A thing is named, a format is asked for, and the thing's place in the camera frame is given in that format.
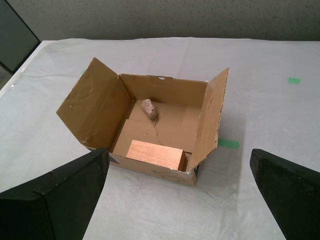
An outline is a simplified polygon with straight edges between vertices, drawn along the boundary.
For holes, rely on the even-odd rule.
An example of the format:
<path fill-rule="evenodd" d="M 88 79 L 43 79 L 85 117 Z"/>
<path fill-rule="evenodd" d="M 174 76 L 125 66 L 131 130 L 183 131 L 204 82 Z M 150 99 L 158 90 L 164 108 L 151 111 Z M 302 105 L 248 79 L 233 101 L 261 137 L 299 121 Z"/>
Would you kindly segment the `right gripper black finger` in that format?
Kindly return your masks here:
<path fill-rule="evenodd" d="M 0 238 L 83 239 L 109 165 L 109 151 L 103 147 L 1 192 Z"/>
<path fill-rule="evenodd" d="M 262 149 L 253 149 L 250 169 L 287 240 L 320 238 L 320 174 Z"/>

